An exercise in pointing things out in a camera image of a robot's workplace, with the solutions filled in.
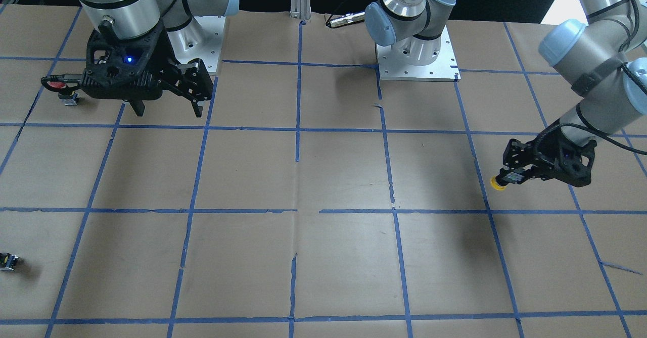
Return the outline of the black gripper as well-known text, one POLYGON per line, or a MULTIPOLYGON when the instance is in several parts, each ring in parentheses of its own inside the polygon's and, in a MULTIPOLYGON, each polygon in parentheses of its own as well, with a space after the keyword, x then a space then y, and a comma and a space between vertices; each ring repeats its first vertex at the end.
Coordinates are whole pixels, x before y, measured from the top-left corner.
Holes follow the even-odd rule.
POLYGON ((556 179, 573 187, 591 183, 591 171, 595 159, 594 138, 579 146, 571 142, 552 125, 529 142, 515 138, 508 141, 503 152, 503 168, 507 184, 522 184, 529 179, 556 179))
POLYGON ((167 90, 192 102, 201 118, 213 82, 203 60, 181 64, 176 59, 162 22, 133 39, 117 38, 116 24, 101 22, 88 39, 81 89, 95 99, 128 101, 137 117, 144 115, 144 101, 167 90))

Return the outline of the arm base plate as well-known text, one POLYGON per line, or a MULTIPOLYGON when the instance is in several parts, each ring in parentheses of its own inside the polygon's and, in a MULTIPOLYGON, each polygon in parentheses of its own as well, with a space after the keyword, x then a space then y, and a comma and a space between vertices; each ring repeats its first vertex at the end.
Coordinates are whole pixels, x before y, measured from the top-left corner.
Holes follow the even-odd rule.
POLYGON ((227 20, 223 16, 193 17, 182 29, 168 31, 176 59, 182 64, 202 59, 208 73, 217 75, 227 20))
POLYGON ((415 37, 390 46, 375 46, 380 78, 397 81, 457 82, 461 75, 445 27, 433 40, 415 37))

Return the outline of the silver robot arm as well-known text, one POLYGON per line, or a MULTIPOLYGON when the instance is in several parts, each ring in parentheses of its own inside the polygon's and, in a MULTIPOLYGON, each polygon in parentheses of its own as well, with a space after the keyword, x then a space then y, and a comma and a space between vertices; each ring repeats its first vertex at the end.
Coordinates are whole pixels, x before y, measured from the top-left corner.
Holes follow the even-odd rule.
POLYGON ((240 0, 79 0, 94 29, 79 74, 45 76, 41 83, 66 105, 77 91, 120 100, 143 116, 145 103, 170 91, 190 102, 196 117, 212 99, 229 16, 240 0))
MULTIPOLYGON (((529 179, 556 179, 575 187, 591 183, 595 147, 645 115, 645 58, 628 51, 645 43, 645 5, 638 0, 579 0, 587 23, 556 26, 541 41, 543 59, 566 80, 580 103, 529 142, 509 140, 497 190, 529 179)), ((399 50, 406 63, 435 60, 441 34, 457 0, 377 0, 365 10, 374 43, 399 50)))

